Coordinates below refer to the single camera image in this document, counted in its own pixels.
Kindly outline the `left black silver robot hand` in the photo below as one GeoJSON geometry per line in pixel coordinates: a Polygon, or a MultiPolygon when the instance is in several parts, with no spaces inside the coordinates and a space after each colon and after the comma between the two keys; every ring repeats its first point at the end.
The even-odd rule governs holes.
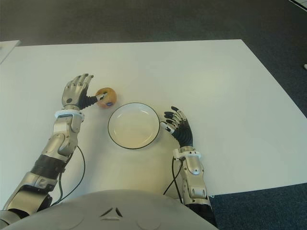
{"type": "Polygon", "coordinates": [[[88,73],[82,74],[66,84],[62,95],[62,106],[64,109],[80,111],[107,97],[107,92],[100,93],[96,96],[87,95],[88,87],[93,77],[93,75],[89,75],[88,73]]]}

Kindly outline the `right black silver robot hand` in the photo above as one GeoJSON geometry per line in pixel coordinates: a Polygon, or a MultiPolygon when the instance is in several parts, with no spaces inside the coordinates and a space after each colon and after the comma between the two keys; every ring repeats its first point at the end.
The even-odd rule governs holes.
{"type": "Polygon", "coordinates": [[[181,148],[193,147],[193,134],[187,117],[175,106],[171,106],[171,110],[164,112],[165,121],[160,122],[160,127],[173,136],[181,148]]]}

